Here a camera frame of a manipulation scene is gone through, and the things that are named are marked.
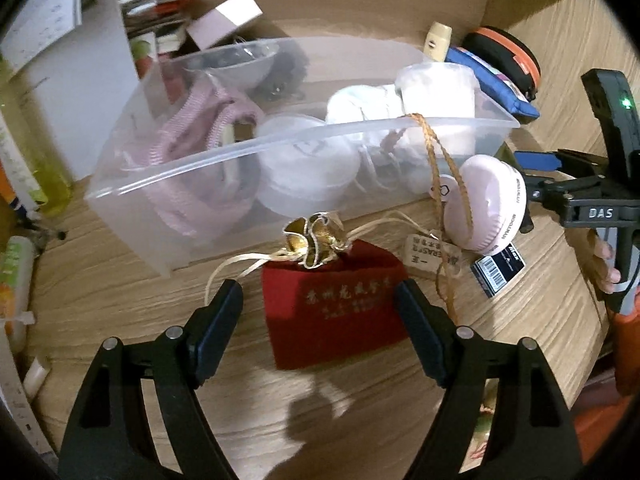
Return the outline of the right hand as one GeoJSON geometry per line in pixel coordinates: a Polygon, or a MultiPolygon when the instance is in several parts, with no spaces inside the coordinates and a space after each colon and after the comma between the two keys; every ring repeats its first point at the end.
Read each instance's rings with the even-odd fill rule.
{"type": "Polygon", "coordinates": [[[620,271],[615,269],[611,260],[615,257],[613,247],[597,234],[588,232],[588,244],[591,249],[590,278],[593,284],[605,294],[612,294],[620,282],[620,271]]]}

